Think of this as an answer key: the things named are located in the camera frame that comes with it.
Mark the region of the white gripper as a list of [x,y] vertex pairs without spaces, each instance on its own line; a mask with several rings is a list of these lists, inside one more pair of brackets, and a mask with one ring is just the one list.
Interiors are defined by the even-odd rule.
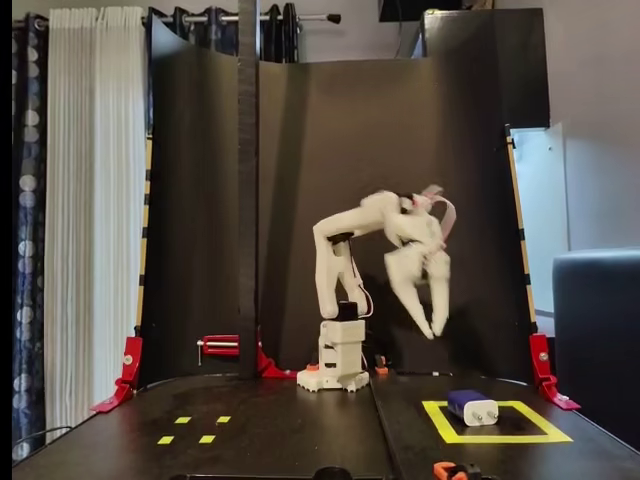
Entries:
[[[393,252],[385,255],[392,290],[423,335],[433,340],[434,335],[443,333],[450,301],[450,258],[445,256],[439,221],[426,213],[388,213],[385,215],[384,232],[396,246]],[[423,273],[429,280],[432,329],[415,286]]]

